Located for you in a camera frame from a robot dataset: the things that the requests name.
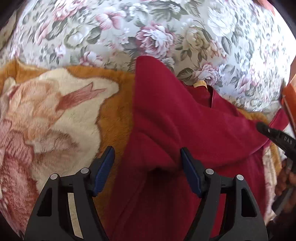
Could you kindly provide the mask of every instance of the white flower print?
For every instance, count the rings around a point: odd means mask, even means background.
[[[224,73],[225,66],[226,66],[226,64],[221,64],[221,65],[219,66],[219,75],[220,75],[221,77],[225,76],[225,73]]]
[[[123,32],[124,32],[125,34],[128,34],[129,31],[130,31],[129,28],[124,28],[124,29],[123,29]]]
[[[249,71],[249,69],[250,69],[250,60],[248,58],[246,58],[246,57],[243,57],[240,60],[239,66],[241,67],[241,70],[243,72]]]
[[[128,44],[128,37],[126,36],[121,36],[119,40],[121,44]]]
[[[129,11],[132,17],[136,16],[138,12],[148,13],[147,6],[140,3],[134,3],[131,7],[129,7]]]
[[[66,54],[66,46],[61,44],[54,49],[58,58],[63,57]]]
[[[235,11],[231,9],[226,1],[212,1],[209,7],[208,25],[217,36],[226,36],[234,32],[237,24]]]
[[[182,45],[184,50],[193,49],[198,52],[201,49],[208,49],[210,47],[202,28],[197,26],[187,29]]]
[[[193,28],[195,26],[194,21],[192,18],[188,18],[186,20],[186,22],[182,23],[181,29],[184,29],[185,32],[189,29],[189,28]]]
[[[175,61],[173,58],[163,58],[161,62],[166,66],[170,66],[171,68],[174,68]]]
[[[259,51],[255,51],[250,60],[250,74],[251,74],[251,83],[254,86],[259,85],[261,79],[264,76],[266,66],[264,65],[263,59]]]
[[[173,12],[175,13],[179,13],[181,11],[181,8],[179,6],[173,5],[173,4],[169,4],[168,7],[170,9],[172,9]]]
[[[78,45],[80,45],[84,38],[89,34],[89,31],[91,30],[91,26],[83,25],[80,28],[77,28],[74,30],[73,34],[71,34],[65,43],[71,48],[76,48]]]

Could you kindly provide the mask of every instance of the pink flower print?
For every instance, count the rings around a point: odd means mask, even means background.
[[[34,43],[40,45],[42,40],[48,34],[48,25],[50,21],[47,20],[39,26],[34,36]]]
[[[66,17],[71,17],[77,11],[87,6],[87,0],[57,0],[54,5],[54,20],[62,21]]]
[[[250,89],[250,79],[248,77],[246,77],[246,75],[244,74],[240,79],[239,82],[237,84],[237,87],[239,89],[239,94],[246,92]]]
[[[112,27],[122,29],[123,18],[125,16],[126,13],[122,10],[116,12],[114,7],[106,7],[104,13],[96,16],[96,20],[100,23],[100,28],[102,30],[107,30]]]
[[[87,51],[79,59],[79,64],[83,66],[102,67],[103,59],[95,52]]]
[[[142,55],[162,59],[169,56],[174,48],[175,35],[161,25],[154,23],[142,27],[136,34],[136,44],[142,50]]]
[[[219,73],[211,63],[205,63],[201,68],[193,71],[192,78],[196,81],[204,80],[208,85],[213,86],[218,81]]]

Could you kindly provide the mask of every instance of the garment tag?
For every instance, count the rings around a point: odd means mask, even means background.
[[[204,80],[198,80],[197,82],[195,82],[193,84],[194,88],[199,87],[199,86],[204,86],[207,88],[207,83]]]

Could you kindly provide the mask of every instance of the red garment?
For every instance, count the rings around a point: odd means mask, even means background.
[[[111,241],[184,239],[199,199],[182,170],[182,147],[220,175],[242,174],[264,214],[262,155],[268,140],[254,121],[209,89],[211,93],[204,87],[185,87],[157,59],[138,57],[134,127],[107,212]],[[272,127],[285,128],[284,112],[277,117]],[[222,196],[213,235],[219,232],[224,202]]]

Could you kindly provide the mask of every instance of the floral fabric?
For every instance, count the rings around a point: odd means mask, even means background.
[[[251,0],[28,0],[2,63],[134,71],[160,59],[187,85],[205,80],[248,111],[287,84],[296,40],[276,12]]]

